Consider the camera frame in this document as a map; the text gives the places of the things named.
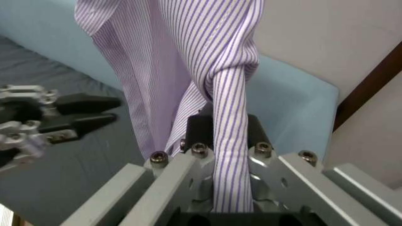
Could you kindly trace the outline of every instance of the metal joint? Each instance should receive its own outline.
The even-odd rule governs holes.
[[[317,164],[317,156],[315,155],[314,152],[303,150],[303,151],[300,151],[298,155],[314,167]]]
[[[272,154],[272,145],[267,142],[258,142],[254,148],[256,156],[270,158]]]
[[[203,159],[208,156],[208,147],[203,143],[195,143],[191,147],[191,154],[194,157]]]
[[[169,162],[168,154],[165,152],[154,152],[151,154],[150,162],[154,168],[164,168]]]

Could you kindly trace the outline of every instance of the robotic arm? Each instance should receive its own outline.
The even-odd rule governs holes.
[[[0,88],[0,173],[40,158],[47,146],[82,138],[117,116],[114,97],[59,96],[42,86]]]

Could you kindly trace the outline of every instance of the bolt head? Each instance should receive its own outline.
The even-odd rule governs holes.
[[[191,154],[194,157],[203,159],[208,156],[208,147],[203,143],[195,143],[191,147]]]
[[[180,140],[180,150],[184,151],[185,139]]]
[[[27,125],[27,126],[34,126],[35,125],[35,121],[33,121],[33,120],[28,120],[28,121],[26,121],[25,122],[25,125]]]
[[[272,154],[272,145],[267,142],[258,142],[254,147],[254,153],[256,156],[269,158]]]
[[[8,89],[8,88],[10,88],[10,85],[2,85],[1,86],[1,89]]]
[[[52,143],[52,142],[54,142],[54,141],[55,141],[55,137],[54,137],[54,136],[52,136],[52,135],[47,136],[47,137],[46,137],[46,139],[47,139],[47,140],[48,140],[48,142],[50,142],[50,143]]]
[[[149,160],[154,168],[164,168],[169,162],[168,154],[160,151],[152,153]]]
[[[13,140],[18,140],[19,138],[21,138],[21,135],[19,135],[18,133],[10,133],[8,137]]]
[[[302,159],[304,159],[306,162],[308,162],[309,164],[311,164],[312,166],[315,166],[315,165],[317,164],[318,159],[317,159],[317,156],[315,155],[314,152],[310,152],[310,151],[307,151],[307,150],[303,150],[303,151],[300,151],[300,152],[298,153],[298,155],[299,155]]]

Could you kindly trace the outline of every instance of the gray metal frame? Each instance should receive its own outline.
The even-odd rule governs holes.
[[[178,153],[119,225],[163,225],[177,208],[185,211],[200,186],[200,172],[197,158]]]
[[[402,225],[402,196],[352,164],[324,172],[349,195],[376,213],[389,225]]]
[[[149,170],[127,164],[61,225],[117,225],[152,182]]]

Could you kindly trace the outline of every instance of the beige wall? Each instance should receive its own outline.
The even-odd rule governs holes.
[[[327,166],[352,162],[392,188],[402,186],[402,73],[332,136]]]
[[[340,88],[343,100],[402,40],[402,0],[266,0],[259,51]]]
[[[402,0],[266,0],[255,41],[339,87],[342,101],[402,41]],[[336,131],[327,160],[402,186],[402,75]]]

